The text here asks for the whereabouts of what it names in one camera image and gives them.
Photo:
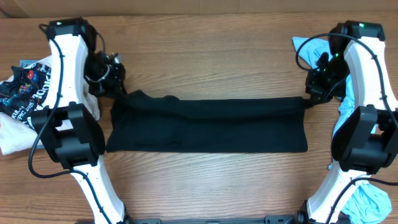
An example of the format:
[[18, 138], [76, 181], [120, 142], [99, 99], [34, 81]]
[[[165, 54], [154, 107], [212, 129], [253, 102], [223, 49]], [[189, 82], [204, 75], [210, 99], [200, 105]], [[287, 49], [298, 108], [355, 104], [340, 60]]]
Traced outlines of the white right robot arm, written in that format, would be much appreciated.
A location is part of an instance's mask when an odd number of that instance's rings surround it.
[[332, 167], [304, 204], [296, 223], [349, 223], [341, 209], [356, 189], [397, 155], [397, 100], [387, 74], [382, 25], [346, 21], [326, 33], [330, 54], [308, 70], [306, 92], [313, 105], [342, 97], [351, 77], [354, 111], [331, 142]]

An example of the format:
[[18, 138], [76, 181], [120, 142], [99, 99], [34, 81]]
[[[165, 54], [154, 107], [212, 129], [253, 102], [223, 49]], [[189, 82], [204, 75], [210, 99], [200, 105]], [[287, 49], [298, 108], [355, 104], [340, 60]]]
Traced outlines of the black t-shirt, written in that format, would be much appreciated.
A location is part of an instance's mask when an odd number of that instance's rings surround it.
[[287, 98], [180, 100], [135, 91], [111, 108], [107, 152], [307, 152], [307, 101]]

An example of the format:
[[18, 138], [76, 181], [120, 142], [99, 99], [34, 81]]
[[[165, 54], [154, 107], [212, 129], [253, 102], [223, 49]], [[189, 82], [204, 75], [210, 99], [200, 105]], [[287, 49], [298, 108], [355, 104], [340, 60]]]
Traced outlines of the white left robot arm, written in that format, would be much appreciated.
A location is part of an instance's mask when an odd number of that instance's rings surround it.
[[101, 126], [84, 104], [84, 86], [95, 97], [124, 98], [126, 70], [117, 54], [96, 51], [100, 34], [81, 17], [41, 24], [52, 53], [50, 88], [42, 110], [32, 113], [38, 142], [62, 165], [58, 175], [72, 175], [81, 187], [95, 223], [131, 223], [104, 164]]

